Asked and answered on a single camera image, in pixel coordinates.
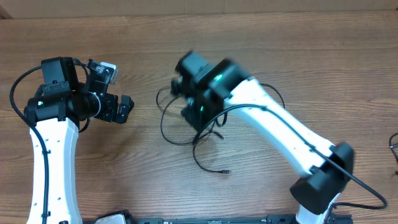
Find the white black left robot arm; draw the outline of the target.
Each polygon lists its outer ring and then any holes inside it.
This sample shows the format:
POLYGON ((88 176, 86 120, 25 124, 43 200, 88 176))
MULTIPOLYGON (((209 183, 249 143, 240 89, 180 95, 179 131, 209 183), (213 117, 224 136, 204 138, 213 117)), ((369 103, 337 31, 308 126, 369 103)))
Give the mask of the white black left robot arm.
POLYGON ((76 58, 43 60, 44 77, 24 108, 34 150, 29 223, 83 223, 75 183, 75 152, 82 121, 124 124, 134 107, 130 96, 107 92, 117 66, 76 58))

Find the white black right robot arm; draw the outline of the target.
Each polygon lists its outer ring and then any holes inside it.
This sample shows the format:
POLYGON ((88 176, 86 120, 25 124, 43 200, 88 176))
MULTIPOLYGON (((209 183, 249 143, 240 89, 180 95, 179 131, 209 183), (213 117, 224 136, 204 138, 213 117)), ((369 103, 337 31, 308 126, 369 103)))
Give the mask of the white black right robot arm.
POLYGON ((332 203, 349 181, 343 171, 353 171, 353 148, 346 142, 334 145, 308 129, 228 58, 212 65, 190 51, 175 70, 180 78, 172 81, 172 93, 188 101, 182 116, 199 132, 227 111, 250 125, 300 177, 290 188, 300 204, 296 222, 326 223, 332 203))

